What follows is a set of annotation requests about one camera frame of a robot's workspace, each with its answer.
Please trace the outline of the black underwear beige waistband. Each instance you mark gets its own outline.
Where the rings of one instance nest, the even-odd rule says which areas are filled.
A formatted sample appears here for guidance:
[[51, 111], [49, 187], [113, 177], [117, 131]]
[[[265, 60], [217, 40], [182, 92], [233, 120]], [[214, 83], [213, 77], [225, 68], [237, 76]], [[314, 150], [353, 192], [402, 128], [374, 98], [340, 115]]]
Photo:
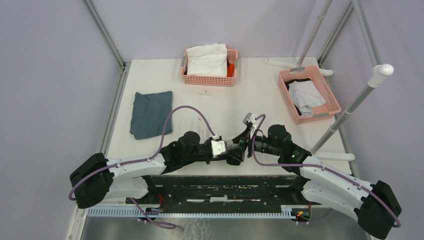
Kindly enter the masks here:
[[226, 153], [220, 154], [215, 157], [214, 161], [226, 161], [228, 165], [239, 166], [245, 160], [246, 147], [237, 145]]

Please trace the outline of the white clip hanger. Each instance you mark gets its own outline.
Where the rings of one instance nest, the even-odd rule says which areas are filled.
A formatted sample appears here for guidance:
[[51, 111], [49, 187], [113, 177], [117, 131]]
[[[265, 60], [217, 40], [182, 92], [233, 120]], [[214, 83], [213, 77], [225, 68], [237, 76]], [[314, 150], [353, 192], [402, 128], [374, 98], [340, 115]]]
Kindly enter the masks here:
[[[196, 127], [197, 127], [197, 130], [198, 130], [197, 134], [200, 137], [199, 144], [204, 144], [204, 145], [210, 144], [210, 146], [211, 146], [211, 139], [209, 139], [209, 138], [206, 139], [205, 124], [206, 123], [204, 122], [204, 120], [201, 117], [197, 118]], [[227, 140], [224, 139], [224, 141], [226, 141], [228, 150], [232, 149], [232, 146], [233, 146], [232, 139], [227, 139]]]

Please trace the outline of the pink basket with underwear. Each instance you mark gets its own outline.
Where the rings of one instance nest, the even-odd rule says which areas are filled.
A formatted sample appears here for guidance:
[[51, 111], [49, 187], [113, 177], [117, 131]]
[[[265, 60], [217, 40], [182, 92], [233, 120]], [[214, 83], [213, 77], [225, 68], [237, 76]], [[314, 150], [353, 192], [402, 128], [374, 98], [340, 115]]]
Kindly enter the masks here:
[[341, 107], [315, 65], [281, 70], [278, 86], [295, 124], [333, 117]]

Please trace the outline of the pink basket with white cloth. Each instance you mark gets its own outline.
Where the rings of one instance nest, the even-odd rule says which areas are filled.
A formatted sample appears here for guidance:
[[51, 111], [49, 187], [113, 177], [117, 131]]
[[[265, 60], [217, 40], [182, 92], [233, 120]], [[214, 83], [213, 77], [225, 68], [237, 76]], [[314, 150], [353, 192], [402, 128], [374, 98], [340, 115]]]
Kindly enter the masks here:
[[233, 87], [238, 77], [238, 60], [239, 53], [236, 49], [227, 50], [227, 61], [234, 65], [231, 77], [218, 76], [202, 76], [202, 75], [186, 75], [188, 58], [187, 52], [183, 54], [183, 59], [180, 67], [180, 76], [186, 85], [202, 85], [202, 86], [218, 86], [218, 87]]

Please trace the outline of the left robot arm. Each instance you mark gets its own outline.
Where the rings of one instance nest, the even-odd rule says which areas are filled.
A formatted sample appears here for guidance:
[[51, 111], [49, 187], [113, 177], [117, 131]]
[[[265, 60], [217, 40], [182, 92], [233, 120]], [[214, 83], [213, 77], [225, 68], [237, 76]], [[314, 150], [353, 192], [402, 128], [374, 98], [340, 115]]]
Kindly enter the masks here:
[[80, 209], [97, 205], [105, 199], [135, 198], [150, 204], [158, 191], [147, 182], [148, 176], [171, 173], [194, 162], [211, 162], [227, 150], [221, 137], [200, 143], [196, 132], [188, 131], [177, 141], [146, 156], [106, 158], [95, 153], [70, 176], [69, 199]]

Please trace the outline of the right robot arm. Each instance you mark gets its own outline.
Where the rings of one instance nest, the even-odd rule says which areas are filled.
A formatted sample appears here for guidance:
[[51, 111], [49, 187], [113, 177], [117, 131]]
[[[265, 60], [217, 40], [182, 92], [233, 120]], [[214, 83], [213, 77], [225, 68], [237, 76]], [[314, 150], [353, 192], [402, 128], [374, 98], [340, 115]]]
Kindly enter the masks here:
[[251, 157], [259, 152], [278, 156], [277, 165], [298, 176], [289, 189], [295, 204], [315, 202], [341, 212], [355, 220], [371, 236], [384, 240], [398, 228], [402, 208], [392, 190], [379, 180], [371, 183], [324, 164], [308, 150], [293, 143], [284, 125], [274, 124], [267, 136], [251, 137], [247, 128], [233, 144], [248, 151]]

